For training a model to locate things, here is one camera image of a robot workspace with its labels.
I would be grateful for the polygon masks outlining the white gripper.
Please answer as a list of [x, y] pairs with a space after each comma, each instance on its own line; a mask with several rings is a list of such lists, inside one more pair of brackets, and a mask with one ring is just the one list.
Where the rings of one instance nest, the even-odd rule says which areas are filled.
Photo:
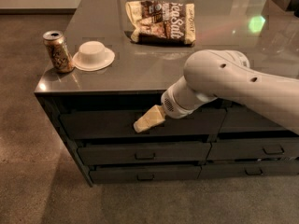
[[213, 102], [216, 97], [191, 89], [185, 77], [181, 77], [162, 95], [162, 105], [154, 105], [134, 123], [137, 133], [142, 133], [165, 122], [165, 114], [172, 119], [181, 119], [190, 115], [200, 106]]

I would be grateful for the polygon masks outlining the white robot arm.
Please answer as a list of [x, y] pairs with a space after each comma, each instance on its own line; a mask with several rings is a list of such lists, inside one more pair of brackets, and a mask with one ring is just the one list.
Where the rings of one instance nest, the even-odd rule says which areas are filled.
[[184, 64], [183, 76], [134, 123], [142, 133], [165, 119], [181, 119], [218, 98], [233, 101], [299, 134], [299, 80], [249, 68], [248, 58], [235, 50], [201, 50]]

